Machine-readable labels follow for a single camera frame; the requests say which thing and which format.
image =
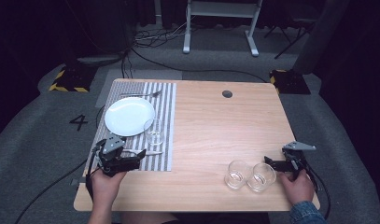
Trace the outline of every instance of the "clear glass cup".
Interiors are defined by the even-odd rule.
[[[231,189],[240,189],[251,175],[251,168],[244,161],[232,161],[224,177],[225,183]]]
[[[164,125],[161,119],[150,119],[144,124],[144,134],[151,146],[158,146],[164,141]]]
[[[252,174],[247,180],[248,186],[256,191],[262,192],[268,189],[276,181],[274,168],[266,163],[259,163],[253,167]]]

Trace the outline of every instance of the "sleeve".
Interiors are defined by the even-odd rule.
[[[290,223],[292,224],[318,224],[327,223],[324,217],[318,212],[313,203],[301,202],[292,206],[290,212]]]

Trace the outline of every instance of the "tabletop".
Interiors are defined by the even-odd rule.
[[[264,192],[224,182],[231,161],[255,165],[283,160],[295,140],[277,92],[269,83],[116,79],[176,83],[172,170],[131,171],[120,184],[113,211],[288,211],[279,179]],[[320,204],[315,194],[313,203]],[[74,207],[91,211],[85,184]]]

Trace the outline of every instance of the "knife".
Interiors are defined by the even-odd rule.
[[[132,153],[135,153],[135,154],[138,154],[140,153],[141,151],[143,150],[136,150],[136,149],[123,149],[122,150],[123,152],[126,151],[126,152],[132,152]],[[146,151],[146,156],[155,156],[155,155],[159,155],[159,154],[162,154],[161,151]]]

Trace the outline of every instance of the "black chair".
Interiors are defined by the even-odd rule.
[[[319,12],[311,5],[286,2],[279,6],[282,7],[279,11],[284,13],[283,20],[274,25],[264,37],[267,37],[275,28],[279,28],[289,41],[289,44],[274,57],[275,59],[297,43],[304,35],[310,34],[319,18]],[[293,40],[284,31],[288,27],[298,29],[297,36]]]

